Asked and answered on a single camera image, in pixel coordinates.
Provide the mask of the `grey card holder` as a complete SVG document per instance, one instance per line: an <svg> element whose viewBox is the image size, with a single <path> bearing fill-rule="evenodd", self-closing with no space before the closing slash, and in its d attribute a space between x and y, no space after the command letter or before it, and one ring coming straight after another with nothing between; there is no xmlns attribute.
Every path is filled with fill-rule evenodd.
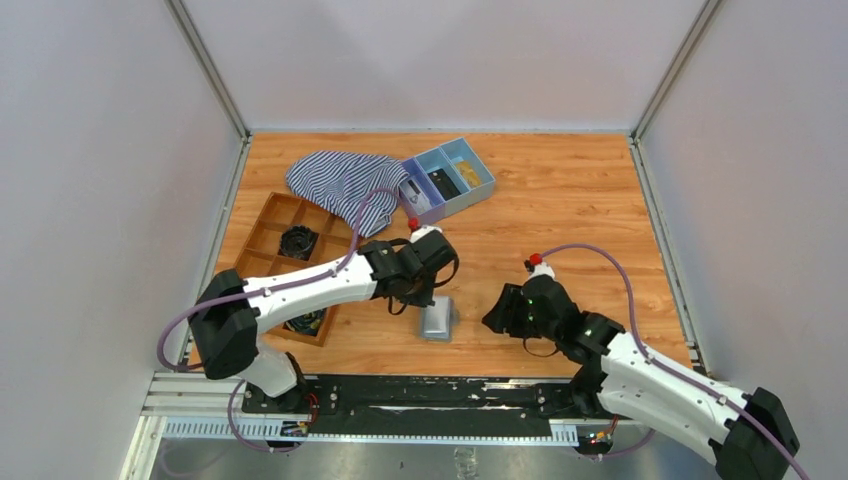
<svg viewBox="0 0 848 480"><path fill-rule="evenodd" d="M421 311L419 336L427 341L448 343L459 319L458 308L450 296L435 296L433 303Z"/></svg>

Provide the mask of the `blue three-compartment box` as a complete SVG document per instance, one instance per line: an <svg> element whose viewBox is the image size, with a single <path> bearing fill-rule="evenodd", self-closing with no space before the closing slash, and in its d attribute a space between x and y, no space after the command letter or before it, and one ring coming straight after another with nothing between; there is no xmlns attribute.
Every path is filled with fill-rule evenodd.
<svg viewBox="0 0 848 480"><path fill-rule="evenodd" d="M496 180L468 141L457 138L401 162L408 177L399 187L405 213L425 224L490 198Z"/></svg>

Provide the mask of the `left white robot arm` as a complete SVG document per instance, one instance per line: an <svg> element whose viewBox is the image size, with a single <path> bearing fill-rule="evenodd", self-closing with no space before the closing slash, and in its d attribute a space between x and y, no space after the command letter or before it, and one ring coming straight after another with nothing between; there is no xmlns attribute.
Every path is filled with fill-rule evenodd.
<svg viewBox="0 0 848 480"><path fill-rule="evenodd" d="M386 299L402 309L429 307L443 284L439 272L456 273L459 265L443 231L424 225L408 238L352 245L339 259L284 275L243 278L225 270L188 312L200 367L209 380L237 378L291 411L307 399L308 386L294 356L263 341L267 331L347 303Z"/></svg>

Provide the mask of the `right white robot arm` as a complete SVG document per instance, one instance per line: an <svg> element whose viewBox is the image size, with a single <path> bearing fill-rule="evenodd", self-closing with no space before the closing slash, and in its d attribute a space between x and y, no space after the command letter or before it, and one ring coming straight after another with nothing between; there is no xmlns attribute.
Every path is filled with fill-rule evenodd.
<svg viewBox="0 0 848 480"><path fill-rule="evenodd" d="M507 283L483 324L513 338L543 338L579 365L563 387L541 384L546 416L635 420L697 453L723 479L781 479L800 441L781 400L709 379L637 343L615 320L580 309L545 262Z"/></svg>

